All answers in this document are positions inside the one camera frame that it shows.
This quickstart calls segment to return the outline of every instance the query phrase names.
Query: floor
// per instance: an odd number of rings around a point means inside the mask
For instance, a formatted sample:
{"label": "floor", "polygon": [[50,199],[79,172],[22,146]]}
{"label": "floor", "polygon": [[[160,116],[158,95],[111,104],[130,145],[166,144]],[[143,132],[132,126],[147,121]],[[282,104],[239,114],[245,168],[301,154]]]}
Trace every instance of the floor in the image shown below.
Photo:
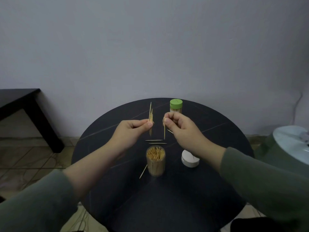
{"label": "floor", "polygon": [[[49,147],[0,147],[0,195],[6,199],[16,195],[31,184],[37,182],[53,169],[70,166],[74,146],[67,146],[59,153],[53,153]],[[263,216],[251,205],[246,205],[237,218]],[[66,231],[107,231],[79,203],[77,212],[61,229]],[[230,224],[221,229],[230,231]]]}

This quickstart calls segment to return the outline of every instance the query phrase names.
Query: white round container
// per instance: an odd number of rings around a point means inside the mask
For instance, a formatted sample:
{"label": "white round container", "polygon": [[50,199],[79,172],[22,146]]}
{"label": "white round container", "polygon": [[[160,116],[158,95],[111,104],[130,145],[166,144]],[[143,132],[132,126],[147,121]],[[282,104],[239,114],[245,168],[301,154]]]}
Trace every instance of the white round container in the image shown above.
{"label": "white round container", "polygon": [[200,159],[193,156],[190,152],[184,150],[181,155],[181,161],[189,168],[198,166]]}

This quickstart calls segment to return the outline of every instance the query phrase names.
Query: white wall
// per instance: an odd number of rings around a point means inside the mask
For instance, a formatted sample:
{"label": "white wall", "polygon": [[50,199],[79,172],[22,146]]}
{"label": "white wall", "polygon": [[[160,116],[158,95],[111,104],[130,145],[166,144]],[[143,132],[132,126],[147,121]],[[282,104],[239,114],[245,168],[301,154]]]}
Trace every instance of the white wall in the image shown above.
{"label": "white wall", "polygon": [[[0,88],[40,88],[61,136],[151,97],[268,134],[307,82],[308,13],[308,0],[0,0]],[[0,122],[0,136],[38,135],[23,112]]]}

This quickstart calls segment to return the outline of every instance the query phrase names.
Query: olive green sweater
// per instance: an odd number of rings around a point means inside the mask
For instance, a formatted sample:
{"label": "olive green sweater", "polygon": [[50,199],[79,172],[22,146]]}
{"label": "olive green sweater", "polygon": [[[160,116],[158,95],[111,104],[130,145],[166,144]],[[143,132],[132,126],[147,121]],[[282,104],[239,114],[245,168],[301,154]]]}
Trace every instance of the olive green sweater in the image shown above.
{"label": "olive green sweater", "polygon": [[[309,231],[309,179],[244,155],[224,153],[220,175],[287,231]],[[60,231],[77,210],[73,187],[58,170],[0,204],[1,231]]]}

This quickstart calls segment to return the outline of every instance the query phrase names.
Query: bundle of toothpicks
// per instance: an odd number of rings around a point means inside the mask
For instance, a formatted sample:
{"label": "bundle of toothpicks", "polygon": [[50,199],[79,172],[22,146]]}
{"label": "bundle of toothpicks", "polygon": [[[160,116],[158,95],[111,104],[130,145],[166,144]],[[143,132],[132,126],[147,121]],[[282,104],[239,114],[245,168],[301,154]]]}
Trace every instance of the bundle of toothpicks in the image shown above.
{"label": "bundle of toothpicks", "polygon": [[[153,113],[152,113],[152,109],[151,109],[151,103],[150,103],[150,109],[149,109],[149,121],[152,122],[153,121]],[[152,134],[152,128],[149,130],[149,135],[151,136]]]}

